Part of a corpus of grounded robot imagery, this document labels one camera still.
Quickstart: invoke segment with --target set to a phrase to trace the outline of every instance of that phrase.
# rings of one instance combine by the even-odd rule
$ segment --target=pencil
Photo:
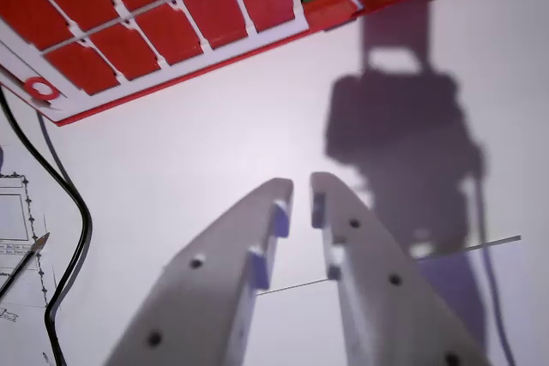
[[[13,272],[10,274],[10,276],[8,276],[4,284],[0,286],[0,303],[2,303],[2,300],[6,297],[6,295],[9,293],[9,290],[23,274],[23,271],[27,268],[29,263],[33,261],[33,257],[35,257],[36,254],[44,248],[45,242],[48,240],[49,236],[50,233],[46,233],[43,237],[34,242],[33,246],[31,246],[31,249],[23,256]]]

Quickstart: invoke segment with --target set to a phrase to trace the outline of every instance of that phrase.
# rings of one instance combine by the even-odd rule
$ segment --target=red circle
[[[36,83],[40,83],[42,85],[46,85],[50,88],[51,93],[50,94],[41,94],[38,90],[34,88],[34,85]],[[59,94],[61,94],[54,86],[51,85],[49,81],[42,77],[30,77],[25,81],[25,91],[30,94],[32,97],[34,97],[37,100],[54,100],[59,97]]]

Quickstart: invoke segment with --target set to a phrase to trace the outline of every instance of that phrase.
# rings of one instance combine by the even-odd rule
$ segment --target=paper
[[[3,284],[32,244],[45,235],[45,220],[33,201],[32,182],[22,171],[8,170],[9,166],[3,162],[19,156],[15,156],[12,147],[0,146],[0,150],[0,284]],[[54,291],[46,244],[0,303],[0,364],[53,364],[44,311]]]

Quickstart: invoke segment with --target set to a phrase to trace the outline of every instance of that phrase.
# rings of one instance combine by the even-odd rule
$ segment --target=black cable
[[[92,216],[87,209],[86,202],[84,202],[84,200],[81,198],[78,190],[76,190],[75,185],[70,180],[69,175],[67,174],[61,161],[59,160],[59,157],[57,156],[57,153],[53,148],[53,145],[51,144],[50,136],[47,133],[47,129],[45,128],[44,120],[41,118],[41,115],[39,114],[38,116],[40,127],[42,129],[42,134],[44,135],[46,144],[50,149],[51,156],[53,156],[53,158],[55,159],[57,167],[65,176],[65,179],[63,179],[57,173],[57,171],[47,162],[47,160],[42,157],[39,151],[36,150],[33,144],[25,136],[9,108],[2,88],[0,88],[0,106],[2,106],[3,113],[8,119],[9,126],[11,126],[12,130],[15,132],[23,146],[33,155],[33,157],[51,175],[51,177],[53,177],[53,179],[63,188],[67,195],[69,195],[69,197],[78,207],[78,210],[80,211],[82,217],[82,231],[80,238],[78,239],[78,244],[76,245],[75,252],[70,258],[69,265],[65,269],[62,278],[59,280],[57,289],[53,293],[53,297],[45,308],[44,313],[45,328],[48,332],[48,337],[50,338],[51,349],[53,350],[53,356],[55,357],[56,365],[66,366],[67,363],[65,362],[65,359],[63,357],[63,352],[61,350],[61,346],[59,345],[59,340],[57,338],[55,330],[55,317],[57,314],[57,310],[59,309],[59,305],[75,282],[76,276],[78,276],[81,266],[86,259],[87,251],[89,249],[89,244],[92,238]]]

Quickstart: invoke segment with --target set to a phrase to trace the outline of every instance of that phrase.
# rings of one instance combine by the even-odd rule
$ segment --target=screw hole
[[[460,366],[462,364],[460,358],[451,351],[444,355],[444,361],[446,362],[446,366]]]
[[[389,275],[389,282],[394,286],[400,286],[402,285],[402,278],[398,274],[392,273]]]
[[[194,257],[192,261],[190,261],[189,266],[191,269],[199,269],[204,266],[204,258],[202,256]]]
[[[162,342],[162,333],[153,330],[147,337],[147,343],[150,347],[156,347]]]

